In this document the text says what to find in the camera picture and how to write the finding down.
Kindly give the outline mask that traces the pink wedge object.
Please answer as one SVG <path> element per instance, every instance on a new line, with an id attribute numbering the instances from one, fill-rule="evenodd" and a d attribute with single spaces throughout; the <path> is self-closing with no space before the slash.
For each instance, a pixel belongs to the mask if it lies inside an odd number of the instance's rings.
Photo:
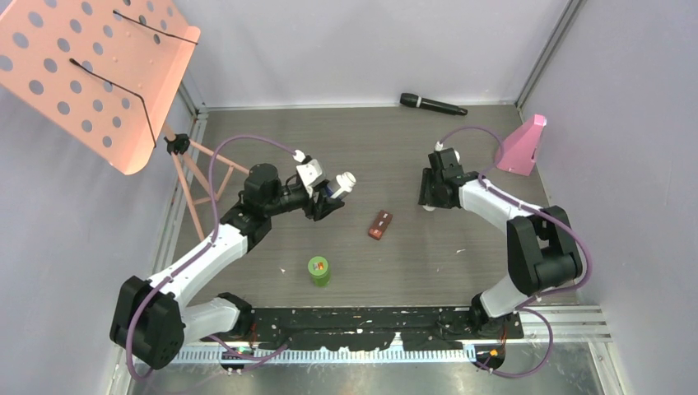
<path id="1" fill-rule="evenodd" d="M 547 118 L 535 114 L 514 130 L 496 152 L 496 168 L 529 176 L 537 163 L 537 149 L 546 125 Z"/>

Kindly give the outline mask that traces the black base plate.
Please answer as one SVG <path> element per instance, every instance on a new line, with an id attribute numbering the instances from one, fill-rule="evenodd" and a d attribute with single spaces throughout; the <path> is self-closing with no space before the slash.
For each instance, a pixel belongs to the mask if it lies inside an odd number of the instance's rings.
<path id="1" fill-rule="evenodd" d="M 517 314 L 476 324 L 469 307 L 256 308 L 237 334 L 275 350 L 385 350 L 399 340 L 407 351 L 455 350 L 462 341 L 519 340 Z"/>

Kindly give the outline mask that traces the white capped pill bottle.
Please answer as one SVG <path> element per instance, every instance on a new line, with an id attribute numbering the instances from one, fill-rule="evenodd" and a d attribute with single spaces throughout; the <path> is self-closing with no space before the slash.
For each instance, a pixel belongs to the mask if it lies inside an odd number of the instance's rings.
<path id="1" fill-rule="evenodd" d="M 346 171 L 330 180 L 325 189 L 329 198 L 342 201 L 353 191 L 355 186 L 356 178 L 354 174 Z"/>

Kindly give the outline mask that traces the pink music stand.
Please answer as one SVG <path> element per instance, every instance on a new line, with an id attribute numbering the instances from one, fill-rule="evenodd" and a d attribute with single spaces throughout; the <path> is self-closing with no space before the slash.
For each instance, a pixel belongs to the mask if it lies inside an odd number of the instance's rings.
<path id="1" fill-rule="evenodd" d="M 159 143 L 179 181 L 193 172 L 195 142 L 167 123 L 201 31 L 171 1 L 12 1 L 1 15 L 1 83 L 123 174 Z"/>

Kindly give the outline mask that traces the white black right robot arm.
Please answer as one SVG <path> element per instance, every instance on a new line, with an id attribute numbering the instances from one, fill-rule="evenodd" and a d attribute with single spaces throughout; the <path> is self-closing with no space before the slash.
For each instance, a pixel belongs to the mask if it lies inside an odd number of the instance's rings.
<path id="1" fill-rule="evenodd" d="M 529 205 L 497 188 L 478 172 L 465 172 L 455 149 L 435 150 L 422 171 L 419 205 L 463 209 L 506 237 L 507 273 L 472 298 L 467 323 L 479 337 L 492 337 L 503 317 L 533 297 L 581 277 L 583 262 L 570 234 L 566 211 Z"/>

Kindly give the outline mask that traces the green black pill bottle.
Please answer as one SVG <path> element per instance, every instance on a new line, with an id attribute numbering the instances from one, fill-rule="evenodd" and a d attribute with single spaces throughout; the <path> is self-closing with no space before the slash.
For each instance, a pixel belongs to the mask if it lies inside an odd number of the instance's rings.
<path id="1" fill-rule="evenodd" d="M 328 285 L 331 277 L 329 262 L 321 256 L 312 257 L 307 264 L 310 278 L 312 282 L 319 287 Z"/>

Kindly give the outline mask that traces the black microphone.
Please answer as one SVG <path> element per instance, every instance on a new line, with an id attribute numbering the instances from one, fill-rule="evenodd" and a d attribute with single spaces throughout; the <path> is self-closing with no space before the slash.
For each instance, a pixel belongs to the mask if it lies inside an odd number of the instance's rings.
<path id="1" fill-rule="evenodd" d="M 409 108 L 425 109 L 441 114 L 467 116 L 468 110 L 457 105 L 447 104 L 423 96 L 404 92 L 400 95 L 399 103 Z"/>

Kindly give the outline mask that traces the brown translucent pill container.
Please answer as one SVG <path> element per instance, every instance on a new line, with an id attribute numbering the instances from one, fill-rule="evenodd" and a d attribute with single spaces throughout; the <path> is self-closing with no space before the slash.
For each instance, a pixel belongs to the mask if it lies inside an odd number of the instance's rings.
<path id="1" fill-rule="evenodd" d="M 393 215 L 388 211 L 379 211 L 368 229 L 368 236 L 375 240 L 381 240 L 392 219 Z"/>

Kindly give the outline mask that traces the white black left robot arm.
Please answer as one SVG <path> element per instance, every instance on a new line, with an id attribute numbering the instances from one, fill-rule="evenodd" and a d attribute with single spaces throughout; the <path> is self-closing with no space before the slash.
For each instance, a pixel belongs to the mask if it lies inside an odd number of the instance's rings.
<path id="1" fill-rule="evenodd" d="M 225 333 L 244 340 L 254 322 L 252 306 L 229 292 L 192 306 L 193 297 L 218 273 L 254 249 L 272 228 L 272 217 L 302 210 L 320 221 L 344 206 L 356 177 L 326 179 L 317 160 L 298 165 L 284 184 L 271 164 L 255 165 L 238 202 L 216 229 L 179 261 L 147 279 L 132 276 L 121 286 L 109 338 L 152 369 L 162 369 L 182 346 Z"/>

